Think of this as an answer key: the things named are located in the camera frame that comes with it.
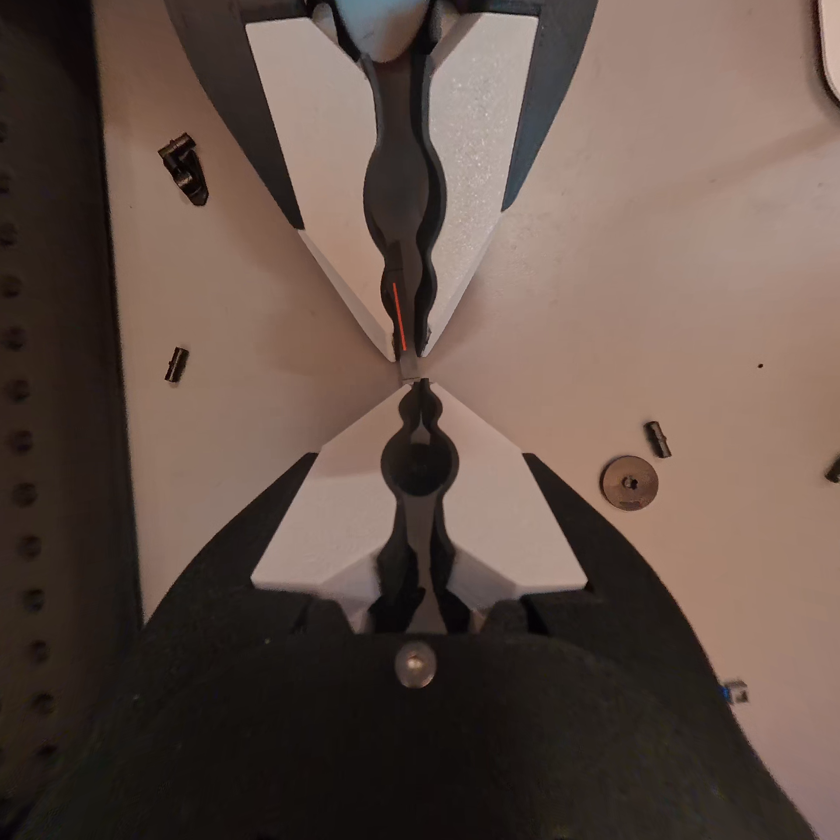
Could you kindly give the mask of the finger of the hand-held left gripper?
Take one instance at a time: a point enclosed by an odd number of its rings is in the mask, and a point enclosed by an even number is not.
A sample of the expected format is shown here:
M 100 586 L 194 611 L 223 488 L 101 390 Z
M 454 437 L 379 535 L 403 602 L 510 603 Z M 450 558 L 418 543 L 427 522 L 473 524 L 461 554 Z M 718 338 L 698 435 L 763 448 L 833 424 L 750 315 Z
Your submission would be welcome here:
M 529 15 L 459 15 L 428 58 L 421 120 L 443 208 L 433 215 L 422 356 L 448 325 L 503 215 L 537 29 Z
M 299 235 L 376 349 L 394 358 L 381 296 L 385 260 L 364 211 L 377 145 L 371 83 L 309 17 L 248 23 L 246 36 L 301 214 Z

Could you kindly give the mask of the dark round lego disc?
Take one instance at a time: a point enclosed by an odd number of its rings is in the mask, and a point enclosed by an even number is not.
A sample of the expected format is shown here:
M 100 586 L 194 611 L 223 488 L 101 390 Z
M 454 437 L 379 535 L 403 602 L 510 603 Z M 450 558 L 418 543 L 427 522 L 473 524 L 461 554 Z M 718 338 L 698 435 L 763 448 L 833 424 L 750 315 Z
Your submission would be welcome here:
M 658 494 L 658 474 L 644 458 L 623 455 L 605 465 L 601 474 L 604 498 L 616 509 L 638 511 Z

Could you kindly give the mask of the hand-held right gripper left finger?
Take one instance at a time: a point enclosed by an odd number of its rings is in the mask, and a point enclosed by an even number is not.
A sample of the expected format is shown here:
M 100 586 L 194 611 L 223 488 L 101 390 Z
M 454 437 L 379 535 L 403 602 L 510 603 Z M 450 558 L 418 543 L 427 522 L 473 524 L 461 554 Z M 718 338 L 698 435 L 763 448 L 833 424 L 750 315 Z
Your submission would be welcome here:
M 321 448 L 252 573 L 255 587 L 334 601 L 356 632 L 411 622 L 417 557 L 382 467 L 410 391 L 400 386 Z

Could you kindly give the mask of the black angled lego connector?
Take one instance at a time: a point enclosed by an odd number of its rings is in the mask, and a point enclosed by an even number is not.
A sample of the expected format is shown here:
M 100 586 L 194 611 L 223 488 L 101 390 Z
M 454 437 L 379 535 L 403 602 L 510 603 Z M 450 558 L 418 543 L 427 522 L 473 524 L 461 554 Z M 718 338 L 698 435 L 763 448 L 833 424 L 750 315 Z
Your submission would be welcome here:
M 207 204 L 209 192 L 196 143 L 189 133 L 183 133 L 158 150 L 164 167 L 174 184 L 196 207 Z

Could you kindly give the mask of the long grey orange-striped lego panel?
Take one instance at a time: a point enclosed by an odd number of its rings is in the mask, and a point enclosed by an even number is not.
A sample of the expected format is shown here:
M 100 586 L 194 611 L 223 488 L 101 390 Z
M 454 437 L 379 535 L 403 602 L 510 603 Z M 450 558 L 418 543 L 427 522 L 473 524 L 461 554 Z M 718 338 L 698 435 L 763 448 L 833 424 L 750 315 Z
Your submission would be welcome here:
M 408 288 L 406 258 L 402 244 L 395 240 L 385 247 L 385 265 L 381 279 L 381 298 L 390 320 L 391 346 L 403 382 L 420 379 L 416 352 L 414 298 Z

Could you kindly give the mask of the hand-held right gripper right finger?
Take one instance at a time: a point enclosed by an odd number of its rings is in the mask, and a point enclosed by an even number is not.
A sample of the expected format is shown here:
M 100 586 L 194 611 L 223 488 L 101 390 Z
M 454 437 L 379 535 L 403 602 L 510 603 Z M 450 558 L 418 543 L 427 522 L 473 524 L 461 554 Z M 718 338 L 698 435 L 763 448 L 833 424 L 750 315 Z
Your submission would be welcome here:
M 431 557 L 446 629 L 468 631 L 499 602 L 584 590 L 586 573 L 524 453 L 441 385 L 429 390 L 455 468 L 435 507 Z

